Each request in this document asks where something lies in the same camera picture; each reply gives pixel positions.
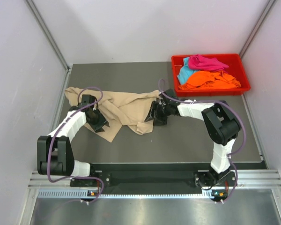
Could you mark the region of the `beige t shirt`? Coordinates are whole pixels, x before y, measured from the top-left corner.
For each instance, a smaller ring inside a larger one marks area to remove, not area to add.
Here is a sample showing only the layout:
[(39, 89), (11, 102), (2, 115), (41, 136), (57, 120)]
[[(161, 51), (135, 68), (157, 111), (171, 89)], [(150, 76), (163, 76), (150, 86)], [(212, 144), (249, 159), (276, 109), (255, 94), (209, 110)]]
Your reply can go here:
[(122, 126), (128, 126), (138, 135), (153, 131), (153, 121), (145, 122), (151, 103), (159, 98), (160, 91), (129, 93), (104, 91), (98, 109), (107, 119), (109, 126), (97, 135), (112, 142)]

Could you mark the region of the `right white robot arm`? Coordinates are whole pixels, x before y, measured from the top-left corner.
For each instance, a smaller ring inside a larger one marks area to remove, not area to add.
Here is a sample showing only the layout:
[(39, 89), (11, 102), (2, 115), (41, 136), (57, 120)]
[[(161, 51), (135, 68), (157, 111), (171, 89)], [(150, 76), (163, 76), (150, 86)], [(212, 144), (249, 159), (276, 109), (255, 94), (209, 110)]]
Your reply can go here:
[(199, 119), (205, 123), (209, 137), (214, 143), (213, 157), (209, 170), (196, 178), (196, 185), (209, 189), (221, 185), (230, 173), (230, 154), (241, 130), (236, 116), (220, 103), (181, 101), (172, 89), (168, 89), (151, 103), (144, 121), (152, 121), (154, 126), (163, 126), (167, 124), (171, 115)]

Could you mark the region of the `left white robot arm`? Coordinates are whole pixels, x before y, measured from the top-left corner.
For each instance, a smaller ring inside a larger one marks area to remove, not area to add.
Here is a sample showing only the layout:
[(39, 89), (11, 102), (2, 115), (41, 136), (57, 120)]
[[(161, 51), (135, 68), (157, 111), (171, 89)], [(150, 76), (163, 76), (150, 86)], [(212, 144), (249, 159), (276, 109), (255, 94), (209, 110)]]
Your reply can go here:
[(74, 159), (71, 142), (81, 127), (89, 125), (94, 132), (104, 131), (109, 126), (98, 109), (98, 100), (92, 95), (82, 95), (82, 100), (72, 106), (59, 126), (48, 135), (37, 140), (37, 171), (46, 175), (81, 177), (81, 181), (92, 186), (97, 175), (90, 163)]

